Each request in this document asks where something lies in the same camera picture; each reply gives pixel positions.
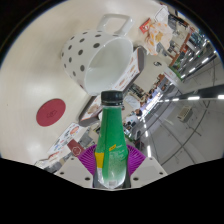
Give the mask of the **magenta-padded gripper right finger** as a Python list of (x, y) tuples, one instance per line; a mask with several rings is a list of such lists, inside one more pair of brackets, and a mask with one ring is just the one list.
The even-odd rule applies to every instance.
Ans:
[(127, 170), (130, 187), (140, 188), (167, 176), (166, 171), (154, 157), (146, 157), (133, 146), (127, 146), (129, 155)]

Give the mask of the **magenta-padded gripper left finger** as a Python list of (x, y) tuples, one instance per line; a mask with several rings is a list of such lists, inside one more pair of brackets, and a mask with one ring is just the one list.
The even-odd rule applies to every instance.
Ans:
[(56, 175), (84, 188), (94, 186), (96, 146), (83, 149), (80, 145), (72, 146), (70, 158), (57, 171)]

